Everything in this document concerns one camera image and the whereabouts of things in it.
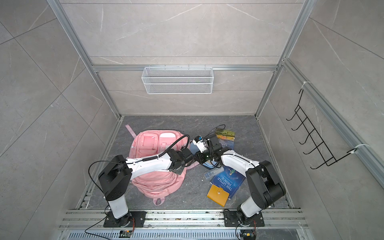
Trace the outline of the Animal Farm book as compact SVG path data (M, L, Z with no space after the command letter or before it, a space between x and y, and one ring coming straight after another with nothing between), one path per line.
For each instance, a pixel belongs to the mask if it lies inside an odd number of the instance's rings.
M229 130L216 130L215 134L223 148L235 149L235 132Z

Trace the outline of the blue Little Prince book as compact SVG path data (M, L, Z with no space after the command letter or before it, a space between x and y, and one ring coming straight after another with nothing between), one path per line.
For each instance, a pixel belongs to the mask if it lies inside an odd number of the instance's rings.
M211 184L229 193L229 200L235 195L246 177L236 170L223 166L223 171L211 179Z

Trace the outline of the pink student backpack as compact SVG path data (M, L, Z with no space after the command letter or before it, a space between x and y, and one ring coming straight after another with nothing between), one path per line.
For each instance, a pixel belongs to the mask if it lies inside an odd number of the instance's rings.
M157 157L183 136L174 130L148 130L135 134L129 125L126 125L126 128L134 137L127 159ZM163 158L164 161L154 160L130 165L134 170L131 177L133 185L146 197L151 198L155 206L162 205L166 196L176 192L181 187L187 171L198 165L197 162L190 161L182 174L178 175L168 170L171 165L170 158L167 155Z

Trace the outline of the light blue pencil case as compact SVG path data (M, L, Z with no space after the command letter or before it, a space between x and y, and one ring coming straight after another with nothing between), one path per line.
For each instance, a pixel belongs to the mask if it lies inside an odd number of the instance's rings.
M190 142L190 150L194 155L194 161L202 165L204 168L210 170L219 166L218 163L214 160L210 150L206 150L201 153L193 144L193 141Z

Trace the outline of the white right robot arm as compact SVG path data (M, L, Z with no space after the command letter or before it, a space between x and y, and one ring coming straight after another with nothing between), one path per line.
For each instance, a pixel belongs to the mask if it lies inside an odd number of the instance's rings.
M242 225L249 225L262 211L286 194L286 188L269 161L253 161L223 147L215 134L206 138L197 136L192 144L199 150L196 161L203 164L213 160L242 174L248 182L250 197L237 208L237 218Z

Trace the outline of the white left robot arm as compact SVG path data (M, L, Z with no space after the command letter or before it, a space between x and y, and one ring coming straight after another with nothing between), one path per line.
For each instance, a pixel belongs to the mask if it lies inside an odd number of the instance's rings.
M119 220L129 215L125 193L131 180L155 171L167 171L180 175L187 163L193 160L188 149L189 135L183 135L166 150L145 158L125 159L122 155L106 161L106 167L99 173L98 180L92 180L104 194L113 217Z

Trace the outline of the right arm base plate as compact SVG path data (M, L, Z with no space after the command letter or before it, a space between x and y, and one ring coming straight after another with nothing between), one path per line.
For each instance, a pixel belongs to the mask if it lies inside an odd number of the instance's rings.
M240 210L230 211L223 210L224 223L226 227L236 227L238 224L243 226L264 227L265 222L261 212L256 213L252 217L246 217Z

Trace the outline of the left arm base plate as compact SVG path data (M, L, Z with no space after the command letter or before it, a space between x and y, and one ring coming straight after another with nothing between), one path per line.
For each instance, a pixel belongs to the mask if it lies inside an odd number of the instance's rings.
M146 219L147 212L145 211L133 211L128 212L120 219L116 219L113 213L110 211L107 214L106 220L103 224L104 228L142 228Z

